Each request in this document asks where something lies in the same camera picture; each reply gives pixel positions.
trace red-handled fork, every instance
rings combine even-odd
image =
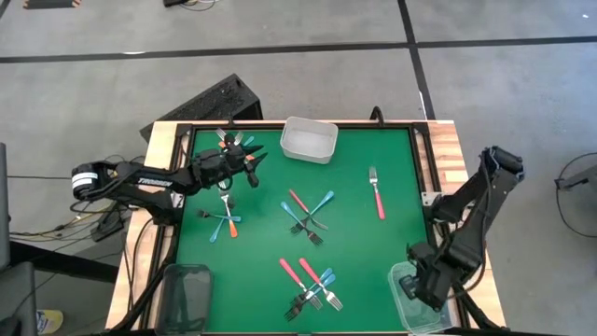
[[[321,304],[319,299],[317,299],[317,297],[315,296],[315,293],[313,293],[312,290],[307,289],[305,287],[305,285],[302,284],[299,276],[295,273],[295,271],[292,269],[292,267],[290,267],[290,265],[288,265],[288,262],[286,262],[286,260],[284,258],[280,258],[280,265],[292,277],[292,279],[300,286],[300,289],[302,289],[302,291],[305,293],[305,298],[307,298],[307,300],[309,300],[311,305],[313,307],[315,307],[315,309],[317,309],[317,310],[321,309],[323,304]]]
[[[309,266],[309,263],[307,262],[307,260],[305,258],[301,258],[298,260],[298,262],[300,263],[300,266],[302,266],[302,268],[305,269],[305,271],[313,279],[313,281],[317,285],[319,285],[319,287],[321,289],[324,290],[324,294],[326,294],[326,300],[329,302],[329,304],[331,304],[332,307],[336,308],[337,311],[342,309],[342,303],[340,302],[340,300],[338,300],[338,298],[336,297],[336,294],[334,294],[333,292],[326,289],[324,284],[322,284],[321,280],[319,280],[319,276],[317,276],[317,274],[313,271],[311,266]]]

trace concrete floor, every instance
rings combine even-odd
[[[407,1],[417,41],[597,35],[591,0]],[[8,4],[0,57],[238,48],[311,43],[404,42],[395,0],[222,0],[202,13],[159,0],[86,0],[78,9]],[[489,234],[493,273],[514,330],[589,335],[597,329],[597,244],[567,230],[553,179],[573,157],[595,151],[597,45],[420,49],[437,119],[454,119],[469,173],[483,147],[521,155],[527,179]],[[238,74],[261,99],[266,119],[360,119],[379,105],[388,119],[423,119],[406,49],[130,61],[0,64],[0,141],[8,145],[13,231],[68,221],[68,176],[85,161],[132,158],[137,131],[221,78]],[[571,173],[597,158],[570,168]],[[597,233],[594,194],[563,194],[581,231]],[[119,240],[69,246],[93,257]],[[44,243],[56,248],[62,242]],[[79,293],[64,300],[66,289]],[[39,290],[43,307],[67,314],[61,335],[100,329],[112,287],[57,276]],[[85,297],[97,302],[84,310]]]

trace wooden tabletop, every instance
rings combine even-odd
[[[363,122],[377,122],[375,120],[326,120],[328,122],[343,122],[343,123],[363,123]],[[412,123],[421,122],[420,120],[387,120],[386,123]],[[154,123],[151,139],[146,153],[146,166],[165,168],[170,167],[171,159],[174,150],[174,140],[176,137],[176,127],[179,123],[183,124],[209,124],[209,125],[221,125],[225,127],[226,121],[158,121]],[[237,124],[259,124],[259,123],[281,123],[283,120],[247,120],[247,121],[235,121]],[[468,174],[465,168],[465,161],[458,141],[458,134],[456,133],[456,127],[453,121],[433,120],[427,121],[431,143],[434,151],[434,157],[437,167],[437,173],[439,175],[439,181],[441,189],[446,193],[453,193],[462,186],[468,179]],[[429,174],[429,167],[427,164],[427,158],[425,157],[425,150],[423,146],[422,137],[417,135],[417,146],[419,149],[419,155],[421,157],[421,163],[423,167],[423,177],[427,190],[432,190],[431,177]],[[188,137],[183,137],[183,147],[188,152],[187,148]],[[154,187],[141,187],[146,190],[159,190]],[[127,234],[126,245],[124,253],[128,254],[129,260],[132,260],[132,251],[134,245],[139,238],[139,232],[145,223],[150,220],[150,215],[144,209],[135,211],[131,217],[131,223],[129,225],[129,232]],[[134,283],[132,286],[132,295],[135,299],[141,295],[143,289],[146,287],[149,265],[152,259],[152,253],[154,244],[156,243],[158,227],[149,224],[144,230],[140,237],[139,249],[136,255],[135,262],[135,276]],[[165,254],[170,245],[171,229],[166,231],[162,255],[161,258],[165,257]],[[109,329],[115,326],[122,317],[127,313],[127,304],[129,298],[129,283],[127,278],[127,269],[124,258],[120,261],[120,269],[118,272],[118,279],[114,288],[114,294],[112,297],[112,303],[110,305],[110,312],[108,314],[105,326]],[[158,306],[160,287],[156,290],[152,307]],[[477,303],[479,308],[497,325],[505,326],[504,315],[502,313],[502,306],[499,301],[495,282],[493,281],[492,265],[487,258],[487,265],[485,275],[480,284],[470,292],[473,300]],[[149,318],[149,327],[153,328],[157,309],[151,310]]]

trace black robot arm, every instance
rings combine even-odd
[[[102,198],[122,204],[144,207],[156,224],[173,225],[180,222],[180,210],[172,201],[172,192],[193,195],[218,182],[245,172],[251,187],[259,180],[255,170],[267,153],[256,158],[250,154],[263,146],[244,147],[236,144],[232,134],[224,137],[224,148],[208,149],[194,157],[190,163],[175,171],[145,167],[137,162],[113,163],[95,161],[73,169],[73,194],[81,202],[93,202]],[[164,191],[149,192],[138,186],[164,187]]]
[[[409,298],[418,298],[436,311],[448,299],[450,288],[463,288],[483,263],[485,234],[509,192],[524,178],[522,159],[500,147],[485,148],[480,159],[479,170],[458,191],[438,196],[425,209],[431,223],[458,223],[474,203],[465,223],[440,247],[418,243],[407,248],[417,273],[402,278],[400,285]]]

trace clear plastic bin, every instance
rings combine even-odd
[[[338,138],[338,126],[328,122],[290,117],[280,138],[280,146],[288,158],[328,163]]]
[[[388,274],[402,325],[415,335],[425,335],[454,327],[455,316],[451,313],[448,304],[445,304],[441,311],[436,312],[419,299],[409,299],[402,290],[400,279],[416,273],[417,269],[410,262],[404,261],[394,265]]]

